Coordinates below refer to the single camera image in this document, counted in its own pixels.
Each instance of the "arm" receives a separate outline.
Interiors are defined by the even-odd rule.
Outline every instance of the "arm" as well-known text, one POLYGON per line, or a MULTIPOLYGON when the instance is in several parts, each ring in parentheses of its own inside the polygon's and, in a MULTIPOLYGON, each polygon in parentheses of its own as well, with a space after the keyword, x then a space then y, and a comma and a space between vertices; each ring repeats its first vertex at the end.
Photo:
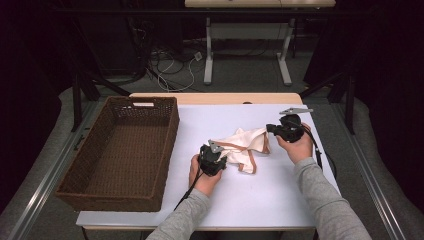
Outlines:
MULTIPOLYGON (((197 158, 198 155, 195 155, 191 159, 190 186, 193 184, 199 168, 197 158)), ((222 170, 213 177, 202 174, 188 198, 182 201, 177 209, 147 239, 189 239, 208 212, 210 207, 209 197, 212 195, 215 185, 221 179, 221 175, 222 170)))
POLYGON ((147 239, 189 239, 209 207, 209 198, 199 190, 193 189, 189 197, 182 201, 147 239))
POLYGON ((320 238, 371 239, 349 203, 327 181, 312 158, 311 138, 304 134, 297 142, 288 143, 277 136, 277 141, 295 164, 299 189, 312 211, 320 238))

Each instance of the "gray sleeve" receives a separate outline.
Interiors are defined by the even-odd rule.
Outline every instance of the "gray sleeve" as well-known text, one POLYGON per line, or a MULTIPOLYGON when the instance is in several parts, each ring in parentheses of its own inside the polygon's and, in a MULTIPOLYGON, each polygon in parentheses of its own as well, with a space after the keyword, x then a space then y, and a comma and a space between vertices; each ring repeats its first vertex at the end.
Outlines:
POLYGON ((295 175, 314 215, 320 239, 371 239, 349 203, 327 181, 313 158, 298 162, 295 175))
POLYGON ((193 189, 188 198, 182 201, 147 239, 189 239, 205 217, 209 207, 209 198, 197 189, 193 189))

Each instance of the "desk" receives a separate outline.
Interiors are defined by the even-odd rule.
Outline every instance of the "desk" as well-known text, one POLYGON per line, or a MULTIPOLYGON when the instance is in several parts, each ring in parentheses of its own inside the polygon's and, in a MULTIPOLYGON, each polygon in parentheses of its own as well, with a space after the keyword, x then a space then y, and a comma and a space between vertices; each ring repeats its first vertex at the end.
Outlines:
MULTIPOLYGON (((317 8, 333 7, 335 0, 186 0, 192 8, 317 8)), ((206 66, 204 84, 212 83, 212 39, 284 39, 281 53, 277 53, 284 85, 291 86, 286 56, 292 37, 294 19, 288 23, 212 23, 206 19, 206 66)))
MULTIPOLYGON (((154 229, 173 211, 186 192, 190 159, 209 138, 230 136, 238 127, 250 130, 264 127, 266 123, 278 124, 279 111, 287 107, 305 107, 294 93, 150 93, 132 96, 175 96, 178 99, 180 125, 162 209, 156 213, 82 211, 76 224, 85 229, 154 229)), ((323 152, 310 114, 301 114, 301 118, 312 127, 323 152)), ((254 175, 239 172, 234 165, 227 166, 211 198, 211 210, 198 230, 298 230, 315 227, 295 183, 293 163, 272 135, 270 146, 270 155, 255 153, 258 171, 254 175)), ((322 155, 322 162, 324 175, 338 189, 325 155, 322 155)))

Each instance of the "hand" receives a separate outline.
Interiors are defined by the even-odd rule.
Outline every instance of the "hand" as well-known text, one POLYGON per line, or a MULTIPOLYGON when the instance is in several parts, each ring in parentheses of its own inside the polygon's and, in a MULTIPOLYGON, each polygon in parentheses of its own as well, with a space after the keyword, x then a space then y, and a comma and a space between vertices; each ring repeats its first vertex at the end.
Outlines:
MULTIPOLYGON (((308 125, 302 123, 308 129, 311 129, 308 125)), ((308 157, 312 157, 312 139, 308 134, 304 133, 303 136, 294 143, 284 141, 280 136, 276 136, 278 145, 284 148, 289 155, 290 160, 296 164, 308 157)))
MULTIPOLYGON (((197 175, 197 170, 199 168, 199 162, 197 161, 197 158, 199 157, 199 154, 196 154, 191 159, 191 166, 190 166, 190 174, 189 174, 189 186, 191 186, 194 182, 194 179, 197 175)), ((206 196, 210 197, 212 195, 213 189, 215 185, 218 183, 218 181, 221 179, 222 175, 222 169, 219 170, 219 172, 212 177, 209 177, 206 174, 202 174, 200 176, 199 180, 196 182, 196 188, 197 190, 204 193, 206 196)))

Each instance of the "wicker basket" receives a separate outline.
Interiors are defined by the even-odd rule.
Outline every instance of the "wicker basket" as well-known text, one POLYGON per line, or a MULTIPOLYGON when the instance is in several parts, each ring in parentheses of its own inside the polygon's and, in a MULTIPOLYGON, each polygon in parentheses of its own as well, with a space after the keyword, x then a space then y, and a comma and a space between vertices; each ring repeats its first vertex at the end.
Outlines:
POLYGON ((178 124, 176 98, 109 97, 56 196, 77 211, 159 211, 178 124))

